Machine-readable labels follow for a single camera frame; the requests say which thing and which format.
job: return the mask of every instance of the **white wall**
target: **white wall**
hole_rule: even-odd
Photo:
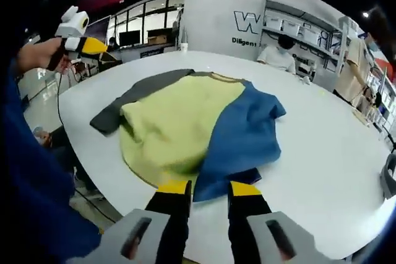
[[[314,14],[334,25],[338,25],[338,19],[343,16],[321,0],[275,1]],[[260,34],[254,32],[258,33],[262,26],[263,8],[264,0],[185,0],[182,26],[187,29],[189,49],[254,60],[259,52],[260,40]],[[257,26],[254,27],[253,22],[250,28],[240,28],[246,32],[239,31],[235,11],[244,12],[247,18],[253,18],[255,14]],[[257,46],[232,43],[233,37],[256,43]]]

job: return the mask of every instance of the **black cable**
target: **black cable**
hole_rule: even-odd
[[[57,105],[57,107],[58,107],[58,117],[59,117],[59,120],[61,121],[61,124],[62,124],[62,126],[64,127],[64,125],[63,125],[63,121],[62,121],[62,118],[61,118],[61,113],[59,112],[59,89],[61,88],[61,82],[62,82],[62,74],[61,74],[61,78],[59,79],[59,86],[58,86],[58,92],[57,92],[57,95],[56,95],[56,105]],[[84,196],[80,191],[78,191],[77,189],[75,189],[75,191],[78,193],[78,194],[80,194],[81,196],[82,196],[82,198],[84,198],[84,199],[86,199],[86,201],[88,201],[89,202],[89,204],[91,204],[97,211],[99,211],[100,213],[101,213],[101,215],[102,216],[104,216],[106,219],[108,219],[109,221],[111,221],[111,222],[113,222],[113,223],[115,223],[115,220],[113,220],[113,219],[111,219],[111,218],[109,218],[108,216],[106,216],[91,200],[89,200],[86,196]]]

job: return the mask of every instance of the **shirt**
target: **shirt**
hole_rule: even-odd
[[[263,52],[261,52],[257,61],[265,62],[266,64],[280,70],[291,72],[292,74],[296,73],[296,63],[293,56],[289,53],[280,53],[276,46],[267,46]]]
[[[52,263],[83,257],[98,247],[98,228],[69,206],[72,177],[35,139],[24,119],[17,85],[8,75],[2,109],[9,199],[23,230],[21,242],[43,250]]]
[[[354,38],[348,48],[346,60],[355,63],[358,66],[359,73],[363,80],[367,80],[370,71],[370,64],[364,56],[364,40]],[[356,106],[359,102],[359,96],[363,94],[363,87],[358,79],[353,75],[351,67],[345,63],[340,77],[335,84],[335,90],[347,101]]]

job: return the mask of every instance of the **floor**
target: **floor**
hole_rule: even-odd
[[[58,84],[54,80],[43,91],[37,94],[30,101],[30,106],[25,111],[25,119],[29,127],[33,130],[35,127],[42,127],[45,131],[51,132],[61,126],[58,117],[57,106]],[[107,202],[100,193],[94,196],[89,195],[81,182],[76,182],[76,187],[83,195],[87,195],[105,215],[118,221],[122,216]],[[89,219],[99,228],[106,230],[113,223],[101,215],[91,204],[89,204],[78,193],[71,199],[71,206],[76,209],[82,216]]]

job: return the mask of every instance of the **shelf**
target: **shelf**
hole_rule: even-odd
[[[280,3],[277,1],[273,0],[266,0],[265,4],[266,8],[268,9],[273,9],[275,11],[279,12],[284,12],[286,14],[292,15],[298,19],[307,21],[315,26],[318,26],[319,28],[322,28],[328,32],[342,32],[342,29],[340,29],[338,26],[335,26],[331,24],[329,21],[326,21],[322,18],[316,17],[315,15],[312,15],[308,12],[302,11],[301,9],[297,9],[293,6],[289,6],[284,3]]]
[[[335,54],[330,53],[329,51],[327,51],[324,48],[321,48],[318,45],[314,45],[313,43],[310,43],[309,41],[306,41],[304,38],[301,38],[301,37],[298,37],[298,36],[295,36],[295,35],[291,35],[291,34],[289,34],[287,32],[284,32],[284,31],[272,29],[272,28],[269,28],[269,27],[266,27],[266,26],[263,27],[262,31],[270,32],[270,33],[274,33],[274,34],[278,34],[278,35],[281,35],[281,34],[282,35],[287,35],[288,37],[291,37],[292,39],[298,41],[299,43],[302,43],[302,44],[304,44],[304,45],[306,45],[306,46],[308,46],[308,47],[310,47],[312,49],[315,49],[316,51],[324,54],[325,56],[327,56],[327,57],[329,57],[329,58],[331,58],[333,60],[338,60],[339,57],[340,57],[340,56],[337,56]]]

